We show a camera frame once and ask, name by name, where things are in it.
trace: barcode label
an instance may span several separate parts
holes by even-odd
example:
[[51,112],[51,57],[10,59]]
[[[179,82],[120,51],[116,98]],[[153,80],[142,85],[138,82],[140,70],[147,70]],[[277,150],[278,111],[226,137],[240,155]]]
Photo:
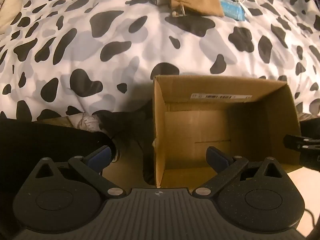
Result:
[[248,99],[250,95],[198,94],[193,93],[191,99]]

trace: open cardboard box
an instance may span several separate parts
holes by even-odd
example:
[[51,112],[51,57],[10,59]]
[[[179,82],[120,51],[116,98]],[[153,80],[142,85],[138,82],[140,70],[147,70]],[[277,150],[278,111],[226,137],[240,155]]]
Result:
[[275,157],[286,172],[299,153],[284,148],[300,127],[286,82],[225,76],[161,75],[154,79],[155,181],[157,187],[193,190],[216,175],[206,150],[249,161]]

